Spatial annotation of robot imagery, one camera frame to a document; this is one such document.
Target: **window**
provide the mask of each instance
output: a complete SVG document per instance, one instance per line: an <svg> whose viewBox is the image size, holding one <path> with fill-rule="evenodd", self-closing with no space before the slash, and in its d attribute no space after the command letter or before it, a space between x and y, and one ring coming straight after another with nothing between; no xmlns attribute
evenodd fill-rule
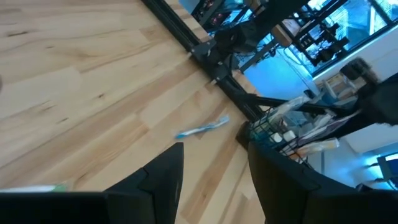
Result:
<svg viewBox="0 0 398 224"><path fill-rule="evenodd" d="M314 10L319 10L331 1L335 0L311 0L308 5ZM338 23L340 25L336 31L337 39L344 36L349 39L349 44L345 45L348 53L379 35L378 31L384 32L393 27L397 20L398 0L348 0L326 18L328 24ZM289 49L313 77L338 61L337 58L334 58L331 62L320 63L314 67L294 46ZM319 46L313 46L307 50L309 54L316 54L318 49Z"/></svg>

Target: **wood grain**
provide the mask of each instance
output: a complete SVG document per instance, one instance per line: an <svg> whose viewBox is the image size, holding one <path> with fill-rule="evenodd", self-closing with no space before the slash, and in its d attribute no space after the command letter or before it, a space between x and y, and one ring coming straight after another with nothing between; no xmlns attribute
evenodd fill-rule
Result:
<svg viewBox="0 0 398 224"><path fill-rule="evenodd" d="M168 3L209 39L177 0ZM234 140L244 116L140 0L0 0L0 76L1 188L104 190L179 131L228 114L222 128L183 140L176 223L264 223Z"/></svg>

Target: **black equipment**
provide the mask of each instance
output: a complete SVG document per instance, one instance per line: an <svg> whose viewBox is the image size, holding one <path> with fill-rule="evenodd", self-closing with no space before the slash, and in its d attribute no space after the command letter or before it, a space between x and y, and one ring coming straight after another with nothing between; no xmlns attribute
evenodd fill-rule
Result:
<svg viewBox="0 0 398 224"><path fill-rule="evenodd" d="M249 166L267 224L397 222L396 191L359 192L252 144Z"/></svg>
<svg viewBox="0 0 398 224"><path fill-rule="evenodd" d="M293 14L309 0L269 1L265 10L249 21L220 30L215 35L220 52L252 52L258 43L271 32L280 21Z"/></svg>
<svg viewBox="0 0 398 224"><path fill-rule="evenodd" d="M249 166L267 224L395 223L398 193L358 192L291 161L249 146ZM1 223L175 223L183 144L176 143L104 192L3 193Z"/></svg>
<svg viewBox="0 0 398 224"><path fill-rule="evenodd" d="M338 40L336 31L339 28L338 24L329 26L325 19L341 7L347 0L328 1L319 11L314 11L308 4L304 5L298 10L298 17L291 17L297 21L302 27L300 31L293 35L283 23L279 25L285 30L287 35L292 39L292 43L303 53L304 56L311 62L312 65L317 66L319 63L325 63L333 59L336 55L338 58L346 56L347 51L344 46L349 43L346 37ZM312 30L318 30L318 37L313 37ZM322 43L327 42L327 47L322 46ZM307 49L313 45L321 45L320 50L316 55L310 55Z"/></svg>
<svg viewBox="0 0 398 224"><path fill-rule="evenodd" d="M0 222L174 224L183 177L176 143L104 192L0 194Z"/></svg>
<svg viewBox="0 0 398 224"><path fill-rule="evenodd" d="M200 0L191 15L207 31L217 30L234 10L239 10L244 4L233 0Z"/></svg>
<svg viewBox="0 0 398 224"><path fill-rule="evenodd" d="M236 30L235 34L233 34L231 30L224 30L223 32L220 32L217 35L217 38L227 39L223 38L223 36L229 37L229 41L227 42L217 42L217 38L211 39L207 42L201 42L200 39L190 30L184 21L179 18L179 16L164 0L142 0L142 2L155 14L155 16L163 23L163 25L168 28L171 34L174 35L174 37L180 42L185 50L192 53L192 58L197 62L198 66L200 66L212 80L216 81L217 85L225 92L232 102L234 102L234 104L242 111L249 121L255 122L264 116L264 112L260 106L279 106L286 102L285 100L259 97L247 93L244 88L233 78L231 72L231 61L233 61L231 52L233 52L234 49L252 48L255 45L253 43L260 39L260 35L264 35L271 31L265 29L267 27L272 28L276 25L276 23L281 22L283 16L276 15L278 18L282 18L279 21L270 18L266 14L261 17L257 17L263 19L270 18L271 21L273 21L266 22L265 24L261 25L260 27L262 27L262 29L249 29L250 27L254 27L251 26L251 24L253 25L255 23L261 23L261 19L256 19L248 23L242 23L240 26L237 26L237 28L233 28L232 30ZM294 2L294 5L299 8L308 1L301 0L299 1L300 4L297 1ZM322 15L328 15L333 8L338 6L336 4L332 4L332 2L329 2L331 5L329 10L322 13ZM290 3L290 0L277 1L277 3L269 1L270 6L278 7L278 9L282 9L284 5L289 6ZM291 9L290 12L284 11L282 9L280 13L289 16L294 11L298 10L294 9L291 5L289 9ZM272 14L275 10L273 10L272 7L269 7L267 11ZM312 29L311 26L315 25L316 24L310 24L308 27L306 27L306 29ZM249 29L249 31L254 34L254 37L247 36L247 32L245 32L246 29ZM356 73L351 74L352 76L363 76L363 74L366 74L366 67L362 67L362 70L350 69L350 67L352 67L350 64L346 67L347 68L344 68L344 70L349 70ZM297 109L297 111L304 111L312 114L325 114L325 109L328 109L335 112L337 117L344 117L359 109L358 106L359 105L357 104L357 107L355 108L341 108L337 106L305 104L301 108ZM333 133L333 137L340 138L346 134L365 128L373 123L374 121L372 119L368 119L364 113L360 113L351 118L337 132Z"/></svg>

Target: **blue toothbrush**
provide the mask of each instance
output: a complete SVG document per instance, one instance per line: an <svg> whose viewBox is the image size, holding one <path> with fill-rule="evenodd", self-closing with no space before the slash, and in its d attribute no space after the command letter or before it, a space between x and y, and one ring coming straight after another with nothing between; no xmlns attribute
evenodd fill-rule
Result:
<svg viewBox="0 0 398 224"><path fill-rule="evenodd" d="M221 125L224 125L224 124L226 124L228 122L229 122L229 116L228 115L222 116L216 123L210 123L210 124L207 124L207 125L204 125L204 126L200 126L200 127L188 130L188 131L184 131L184 132L178 134L175 138L176 139L181 139L181 138L185 138L187 136L190 136L191 134L195 134L195 133L200 133L200 132L216 129L216 128L220 127Z"/></svg>

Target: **glass window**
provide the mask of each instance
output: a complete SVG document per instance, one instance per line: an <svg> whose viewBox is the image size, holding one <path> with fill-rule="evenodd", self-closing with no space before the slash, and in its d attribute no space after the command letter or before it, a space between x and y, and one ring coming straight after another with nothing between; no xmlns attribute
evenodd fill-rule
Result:
<svg viewBox="0 0 398 224"><path fill-rule="evenodd" d="M398 19L398 0L376 0L391 20Z"/></svg>
<svg viewBox="0 0 398 224"><path fill-rule="evenodd" d="M312 9L319 10L330 1L333 0L311 0L308 5ZM376 1L384 10L386 10L392 20L398 18L398 7L396 7L398 5L398 0ZM326 18L325 22L329 25L333 25L334 23L338 23L340 25L336 31L336 38L348 38L349 43L345 45L346 50L350 50L353 47L358 46L358 44L367 40L371 35L387 25L367 0L349 0L346 4ZM314 36L314 32L318 32L317 30L319 30L319 28L314 28L310 33ZM310 55L315 56L320 48L326 47L325 44L327 45L327 43L312 45L307 49L307 52ZM310 73L313 73L325 66L325 63L320 63L314 67L306 56L299 52L294 46L289 47L289 50L292 51L297 60Z"/></svg>

